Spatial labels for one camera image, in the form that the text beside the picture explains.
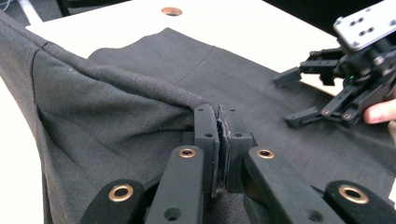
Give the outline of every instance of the human hand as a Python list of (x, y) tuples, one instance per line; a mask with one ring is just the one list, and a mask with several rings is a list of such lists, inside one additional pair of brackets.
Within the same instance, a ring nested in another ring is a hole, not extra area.
[(396, 119), (396, 99), (370, 106), (364, 111), (363, 119), (369, 124)]

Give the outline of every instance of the table surface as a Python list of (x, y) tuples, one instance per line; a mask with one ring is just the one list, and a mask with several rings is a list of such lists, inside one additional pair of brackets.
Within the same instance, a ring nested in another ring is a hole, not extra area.
[[(176, 7), (180, 16), (167, 16)], [(33, 33), (87, 58), (99, 48), (121, 48), (170, 27), (227, 49), (277, 72), (298, 66), (311, 50), (338, 47), (333, 36), (260, 0), (134, 0), (27, 27)], [(304, 82), (330, 94), (318, 76)], [(15, 101), (0, 82), (0, 175), (7, 206), (0, 223), (42, 223), (41, 171), (35, 140)]]

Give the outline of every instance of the silver metal plate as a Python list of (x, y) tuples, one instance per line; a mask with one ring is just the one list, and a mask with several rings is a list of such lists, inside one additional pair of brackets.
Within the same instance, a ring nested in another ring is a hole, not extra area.
[(396, 30), (396, 1), (385, 0), (339, 18), (333, 27), (350, 49), (363, 49)]

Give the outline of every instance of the brass grommet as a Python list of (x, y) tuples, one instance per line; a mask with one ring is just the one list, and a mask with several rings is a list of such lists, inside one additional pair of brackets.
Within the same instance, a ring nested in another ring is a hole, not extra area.
[(178, 152), (178, 155), (182, 158), (191, 158), (195, 156), (195, 150), (190, 148), (183, 148)]
[[(126, 190), (126, 193), (123, 193), (122, 195), (117, 195), (117, 191), (122, 189)], [(108, 193), (108, 198), (112, 202), (120, 203), (131, 198), (133, 194), (134, 194), (134, 188), (132, 188), (131, 185), (128, 184), (117, 185)]]
[(275, 153), (268, 149), (259, 149), (257, 151), (257, 155), (264, 159), (272, 159), (275, 156)]
[(355, 187), (349, 186), (349, 185), (342, 185), (338, 189), (338, 192), (347, 200), (353, 202), (353, 203), (368, 203), (369, 198), (367, 195), (361, 191), (360, 189), (357, 189)]

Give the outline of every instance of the garment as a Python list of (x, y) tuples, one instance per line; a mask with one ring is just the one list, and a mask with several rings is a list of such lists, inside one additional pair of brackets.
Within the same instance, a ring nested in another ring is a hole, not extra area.
[[(345, 179), (392, 204), (388, 196), (395, 180), (396, 150), (387, 124), (361, 122), (348, 129), (323, 121), (299, 130), (287, 127), (285, 116), (325, 106), (332, 99), (326, 93), (300, 82), (278, 88), (275, 71), (171, 29), (122, 49), (99, 49), (89, 59), (161, 79), (213, 105), (235, 108), (259, 146), (285, 157), (312, 186), (325, 189), (331, 181)], [(229, 214), (220, 212), (223, 219), (213, 223), (246, 222), (241, 220), (241, 202), (228, 194), (215, 200), (211, 209)]]
[[(37, 142), (46, 223), (78, 223), (113, 180), (160, 174), (182, 132), (193, 130), (192, 110), (208, 103), (241, 111), (259, 145), (315, 187), (347, 179), (388, 197), (396, 153), (385, 125), (289, 129), (284, 115), (330, 96), (300, 83), (278, 89), (274, 71), (226, 50), (167, 29), (86, 60), (0, 12), (0, 52), (0, 75)], [(240, 195), (224, 193), (205, 207), (205, 223), (245, 222)]]

